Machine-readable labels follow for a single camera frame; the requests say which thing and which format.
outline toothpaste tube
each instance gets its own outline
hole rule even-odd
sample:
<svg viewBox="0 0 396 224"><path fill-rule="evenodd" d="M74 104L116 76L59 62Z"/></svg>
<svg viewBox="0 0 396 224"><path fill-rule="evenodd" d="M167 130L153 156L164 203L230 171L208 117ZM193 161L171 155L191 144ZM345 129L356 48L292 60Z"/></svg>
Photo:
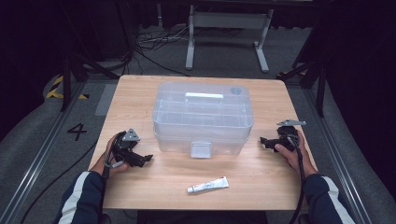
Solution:
<svg viewBox="0 0 396 224"><path fill-rule="evenodd" d="M205 189L223 189L223 188L228 188L228 181L227 178L224 176L220 179L215 179L207 183L199 184L199 185L194 185L191 188L187 189L188 193L195 193L198 191L202 191Z"/></svg>

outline person's left hand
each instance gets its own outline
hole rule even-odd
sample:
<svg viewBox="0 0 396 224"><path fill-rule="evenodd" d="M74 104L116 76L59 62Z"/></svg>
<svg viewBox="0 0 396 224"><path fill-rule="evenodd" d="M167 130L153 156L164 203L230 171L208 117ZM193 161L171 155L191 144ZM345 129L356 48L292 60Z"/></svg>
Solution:
<svg viewBox="0 0 396 224"><path fill-rule="evenodd" d="M102 175L103 170L105 169L105 159L107 156L107 153L111 153L110 149L111 149L111 145L113 144L114 139L116 138L117 135L114 135L108 142L107 142L107 147L106 147L106 151L100 156L99 160L96 162L96 164L91 168L90 171L94 171L96 173L98 173L99 175ZM110 175L109 177L117 174L117 173L121 173L124 172L128 169L128 164L124 163L118 167L115 168L110 168Z"/></svg>

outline transparent plastic container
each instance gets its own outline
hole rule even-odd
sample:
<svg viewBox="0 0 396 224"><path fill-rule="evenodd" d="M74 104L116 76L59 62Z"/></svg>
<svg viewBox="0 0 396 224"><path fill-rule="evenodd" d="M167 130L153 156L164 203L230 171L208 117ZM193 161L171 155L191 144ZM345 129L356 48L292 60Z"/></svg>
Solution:
<svg viewBox="0 0 396 224"><path fill-rule="evenodd" d="M165 82L152 118L160 150L194 158L238 155L253 126L248 89L237 85Z"/></svg>

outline table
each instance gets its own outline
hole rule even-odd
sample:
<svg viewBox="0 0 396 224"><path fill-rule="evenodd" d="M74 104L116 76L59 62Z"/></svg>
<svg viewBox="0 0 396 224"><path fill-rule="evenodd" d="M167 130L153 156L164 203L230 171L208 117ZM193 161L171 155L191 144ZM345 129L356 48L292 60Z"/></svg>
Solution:
<svg viewBox="0 0 396 224"><path fill-rule="evenodd" d="M192 159L190 154L162 152L153 133L151 113L158 86L166 81L237 84L250 91L254 125L241 153ZM276 123L297 119L285 84L279 80L123 76L120 78L90 167L115 134L134 128L140 155L153 154L143 168L133 167L108 180L104 208L175 210L294 210L300 179L282 155L264 149L260 137L277 138ZM221 176L230 187L198 194L187 188Z"/></svg>

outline table leg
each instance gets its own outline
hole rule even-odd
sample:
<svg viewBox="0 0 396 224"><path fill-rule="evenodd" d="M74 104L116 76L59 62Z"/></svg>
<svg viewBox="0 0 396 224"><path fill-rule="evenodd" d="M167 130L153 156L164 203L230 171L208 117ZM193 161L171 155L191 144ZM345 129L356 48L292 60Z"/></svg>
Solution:
<svg viewBox="0 0 396 224"><path fill-rule="evenodd" d="M194 60L194 6L190 6L190 19L189 19L189 46L187 48L186 69L191 70Z"/></svg>
<svg viewBox="0 0 396 224"><path fill-rule="evenodd" d="M271 23L273 12L274 11L272 9L268 10L267 18L266 18L264 25L262 27L262 38L260 39L260 42L259 41L254 42L254 46L256 49L257 57L259 59L260 67L262 68L262 71L264 73L268 73L269 68L268 68L267 61L265 60L265 57L264 57L264 52L262 51L262 46L264 45L264 40L268 33L268 28Z"/></svg>

